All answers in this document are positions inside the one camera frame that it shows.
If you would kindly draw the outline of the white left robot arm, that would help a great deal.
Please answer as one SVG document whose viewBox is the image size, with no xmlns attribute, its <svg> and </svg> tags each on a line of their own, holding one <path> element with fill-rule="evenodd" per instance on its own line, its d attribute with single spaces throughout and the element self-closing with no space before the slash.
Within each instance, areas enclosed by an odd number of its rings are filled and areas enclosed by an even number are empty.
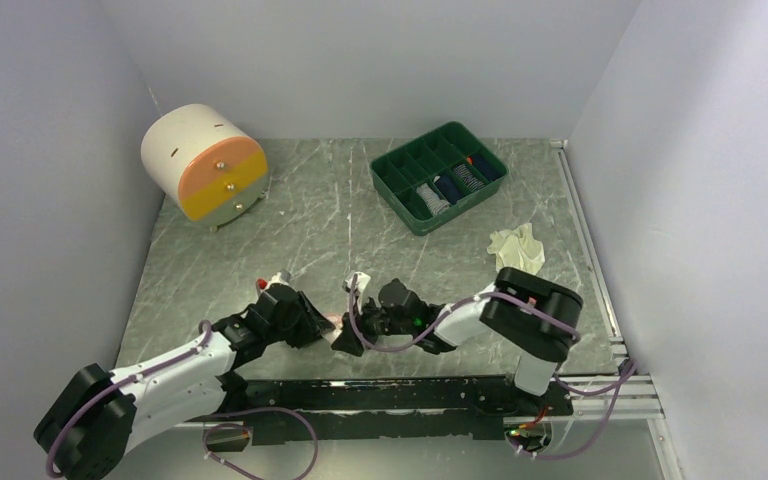
<svg viewBox="0 0 768 480">
<path fill-rule="evenodd" d="M 146 440 L 199 418 L 260 412 L 238 369 L 276 343 L 303 348 L 335 325 L 307 296 L 273 283 L 243 311 L 198 325 L 195 339 L 135 365 L 79 370 L 34 430 L 53 479 L 101 479 Z"/>
</svg>

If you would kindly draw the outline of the cream cloth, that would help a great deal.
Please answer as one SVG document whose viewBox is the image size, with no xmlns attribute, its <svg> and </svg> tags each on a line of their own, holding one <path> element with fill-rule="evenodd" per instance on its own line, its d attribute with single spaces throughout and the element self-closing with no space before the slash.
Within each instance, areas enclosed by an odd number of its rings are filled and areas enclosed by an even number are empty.
<svg viewBox="0 0 768 480">
<path fill-rule="evenodd" d="M 513 230 L 498 230 L 489 235 L 487 253 L 495 257 L 495 269 L 511 267 L 536 275 L 546 261 L 544 245 L 533 235 L 531 223 Z"/>
</svg>

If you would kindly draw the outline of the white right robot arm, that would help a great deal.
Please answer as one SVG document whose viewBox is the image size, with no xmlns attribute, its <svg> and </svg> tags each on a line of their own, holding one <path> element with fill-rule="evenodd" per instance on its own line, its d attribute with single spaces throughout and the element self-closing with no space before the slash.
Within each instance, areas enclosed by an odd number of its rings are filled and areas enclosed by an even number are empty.
<svg viewBox="0 0 768 480">
<path fill-rule="evenodd" d="M 360 357 L 367 351 L 400 353 L 419 347 L 440 355 L 494 332 L 520 350 L 509 399 L 524 415 L 547 403 L 550 380 L 581 338 L 582 297 L 513 267 L 502 268 L 479 292 L 445 304 L 422 300 L 398 279 L 370 298 L 370 280 L 362 272 L 346 278 L 348 308 L 327 337 L 332 349 Z"/>
</svg>

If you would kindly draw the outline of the white pink-trimmed underwear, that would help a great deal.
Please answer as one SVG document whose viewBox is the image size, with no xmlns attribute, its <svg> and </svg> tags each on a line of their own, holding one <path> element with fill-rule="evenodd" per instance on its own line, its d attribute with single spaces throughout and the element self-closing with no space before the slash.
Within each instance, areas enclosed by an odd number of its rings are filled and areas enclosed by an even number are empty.
<svg viewBox="0 0 768 480">
<path fill-rule="evenodd" d="M 326 319 L 334 326 L 335 329 L 343 329 L 343 320 L 341 315 L 330 314 L 326 316 Z"/>
</svg>

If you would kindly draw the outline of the green compartment organizer tray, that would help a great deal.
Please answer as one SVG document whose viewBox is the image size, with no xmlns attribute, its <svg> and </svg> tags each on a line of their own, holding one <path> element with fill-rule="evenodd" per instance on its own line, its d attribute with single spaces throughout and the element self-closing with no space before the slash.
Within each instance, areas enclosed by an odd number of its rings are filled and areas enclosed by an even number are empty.
<svg viewBox="0 0 768 480">
<path fill-rule="evenodd" d="M 370 164 L 375 190 L 417 236 L 495 195 L 509 169 L 466 126 L 447 122 Z"/>
</svg>

